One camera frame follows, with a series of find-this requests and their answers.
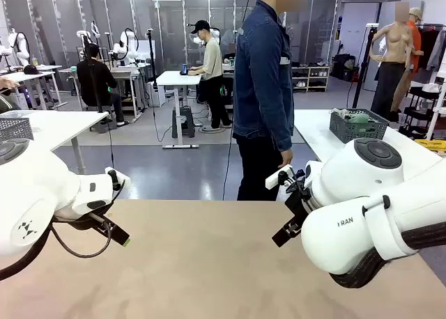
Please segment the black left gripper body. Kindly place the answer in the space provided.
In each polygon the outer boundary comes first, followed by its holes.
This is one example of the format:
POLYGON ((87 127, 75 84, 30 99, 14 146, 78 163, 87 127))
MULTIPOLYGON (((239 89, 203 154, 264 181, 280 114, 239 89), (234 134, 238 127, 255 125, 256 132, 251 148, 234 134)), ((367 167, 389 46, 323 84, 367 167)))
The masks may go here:
POLYGON ((113 227, 114 223, 105 216, 106 209, 97 209, 79 219, 69 221, 68 224, 74 228, 106 228, 106 225, 113 227))

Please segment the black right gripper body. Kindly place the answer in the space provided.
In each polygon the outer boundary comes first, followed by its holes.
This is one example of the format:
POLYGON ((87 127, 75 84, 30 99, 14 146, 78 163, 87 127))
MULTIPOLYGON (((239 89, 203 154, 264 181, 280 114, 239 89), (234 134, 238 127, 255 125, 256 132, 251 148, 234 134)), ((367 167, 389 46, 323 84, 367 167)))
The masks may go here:
POLYGON ((310 204, 311 195, 308 190, 295 189, 285 200, 285 206, 292 212, 292 218, 285 224, 288 231, 299 231, 303 222, 312 211, 310 204))

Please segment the person's right hand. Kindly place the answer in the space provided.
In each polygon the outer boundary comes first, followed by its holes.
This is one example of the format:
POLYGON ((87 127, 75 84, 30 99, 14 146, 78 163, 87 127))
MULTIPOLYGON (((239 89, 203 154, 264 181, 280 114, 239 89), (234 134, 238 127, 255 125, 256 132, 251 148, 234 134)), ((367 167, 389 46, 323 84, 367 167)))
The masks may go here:
POLYGON ((282 163, 278 166, 278 168, 282 168, 286 165, 289 165, 293 160, 293 151, 291 149, 281 151, 282 163))

